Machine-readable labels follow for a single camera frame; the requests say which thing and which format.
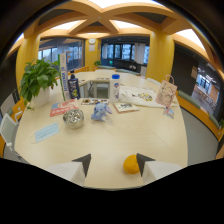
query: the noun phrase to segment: blue bottle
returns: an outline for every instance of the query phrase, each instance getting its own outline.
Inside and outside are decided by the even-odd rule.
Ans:
[[[68,88],[71,99],[80,98],[79,80],[73,74],[71,75],[71,78],[68,80]]]

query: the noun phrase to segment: toy figure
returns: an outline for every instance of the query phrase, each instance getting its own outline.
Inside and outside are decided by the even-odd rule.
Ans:
[[[105,103],[96,103],[94,113],[91,115],[92,120],[103,121],[102,117],[106,117],[106,112],[112,114],[110,107]]]

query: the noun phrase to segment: bottle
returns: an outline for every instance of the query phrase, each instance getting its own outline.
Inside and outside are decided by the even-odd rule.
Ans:
[[[110,103],[118,102],[120,91],[120,75],[114,74],[110,79]]]
[[[80,98],[79,80],[75,77],[74,74],[72,74],[71,78],[68,80],[68,89],[71,99]]]

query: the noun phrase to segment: green leaves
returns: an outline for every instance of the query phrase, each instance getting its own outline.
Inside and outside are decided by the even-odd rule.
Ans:
[[[32,64],[35,59],[26,63],[25,73],[20,82],[20,96],[24,98],[25,105],[32,100],[32,97],[38,96],[40,88],[46,89],[54,84],[58,85],[56,77],[60,73],[55,68],[58,62],[46,62],[44,59],[38,59],[35,64]]]

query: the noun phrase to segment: book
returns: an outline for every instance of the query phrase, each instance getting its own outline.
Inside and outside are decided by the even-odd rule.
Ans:
[[[120,113],[139,111],[139,108],[130,103],[114,103],[114,108]]]
[[[65,112],[72,110],[72,109],[78,109],[78,101],[77,99],[71,99],[60,103],[54,103],[51,108],[50,116],[54,117],[57,115],[64,114]]]
[[[82,100],[82,105],[95,105],[96,103],[105,103],[108,104],[108,99],[94,99],[94,98],[84,98]]]

